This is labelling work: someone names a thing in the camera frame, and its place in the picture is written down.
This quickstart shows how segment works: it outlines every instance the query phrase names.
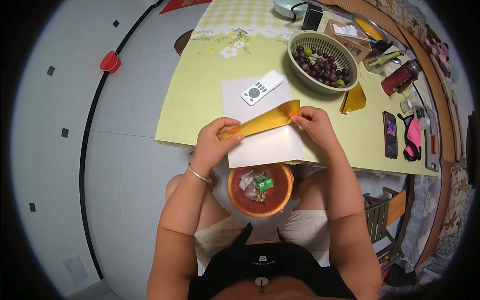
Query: bracelet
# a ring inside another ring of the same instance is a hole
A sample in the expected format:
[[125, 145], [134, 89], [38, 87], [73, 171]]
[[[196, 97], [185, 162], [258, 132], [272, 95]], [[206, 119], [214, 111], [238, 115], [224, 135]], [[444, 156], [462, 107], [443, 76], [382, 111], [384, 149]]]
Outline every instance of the bracelet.
[[200, 178], [201, 180], [205, 181], [206, 183], [212, 183], [210, 178], [203, 178], [202, 176], [198, 175], [191, 167], [190, 164], [187, 164], [187, 169], [192, 172], [196, 177]]

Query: shorts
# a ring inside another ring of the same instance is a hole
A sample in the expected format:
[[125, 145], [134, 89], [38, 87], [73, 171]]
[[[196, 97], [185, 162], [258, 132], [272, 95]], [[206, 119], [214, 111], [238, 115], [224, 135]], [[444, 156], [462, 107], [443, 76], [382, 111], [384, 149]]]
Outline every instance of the shorts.
[[[209, 228], [195, 232], [195, 251], [198, 261], [207, 268], [212, 257], [230, 247], [245, 226], [229, 216]], [[289, 243], [302, 246], [310, 251], [320, 263], [330, 246], [330, 223], [325, 210], [295, 210], [281, 228], [280, 234]], [[250, 236], [247, 245], [275, 243], [276, 240], [256, 240]]]

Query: red bowl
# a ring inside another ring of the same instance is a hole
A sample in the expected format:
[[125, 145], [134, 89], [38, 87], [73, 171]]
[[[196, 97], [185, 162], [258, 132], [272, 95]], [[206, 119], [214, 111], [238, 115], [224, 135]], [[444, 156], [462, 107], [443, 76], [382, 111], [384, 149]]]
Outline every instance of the red bowl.
[[[264, 203], [248, 199], [239, 186], [239, 181], [245, 173], [253, 169], [255, 172], [265, 172], [273, 182], [273, 188], [268, 189]], [[278, 213], [287, 204], [292, 194], [293, 174], [284, 163], [259, 165], [253, 167], [235, 168], [228, 176], [228, 197], [238, 210], [247, 216], [265, 217]]]

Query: smartphone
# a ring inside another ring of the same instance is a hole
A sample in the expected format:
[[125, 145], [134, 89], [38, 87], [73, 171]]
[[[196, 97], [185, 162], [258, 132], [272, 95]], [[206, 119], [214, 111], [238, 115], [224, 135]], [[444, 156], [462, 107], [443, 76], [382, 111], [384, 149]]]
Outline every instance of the smartphone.
[[384, 111], [384, 132], [385, 132], [385, 156], [396, 159], [398, 153], [397, 131], [395, 116]]

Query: black tank top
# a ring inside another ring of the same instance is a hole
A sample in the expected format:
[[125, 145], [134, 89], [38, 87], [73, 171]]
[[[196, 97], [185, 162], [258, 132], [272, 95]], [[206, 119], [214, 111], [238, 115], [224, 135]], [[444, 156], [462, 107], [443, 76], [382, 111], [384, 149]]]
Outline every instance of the black tank top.
[[317, 296], [356, 299], [336, 267], [321, 267], [308, 250], [285, 242], [280, 233], [280, 243], [245, 245], [252, 228], [249, 223], [231, 247], [215, 254], [202, 276], [190, 281], [189, 300], [211, 299], [236, 282], [261, 276], [288, 276], [303, 281]]

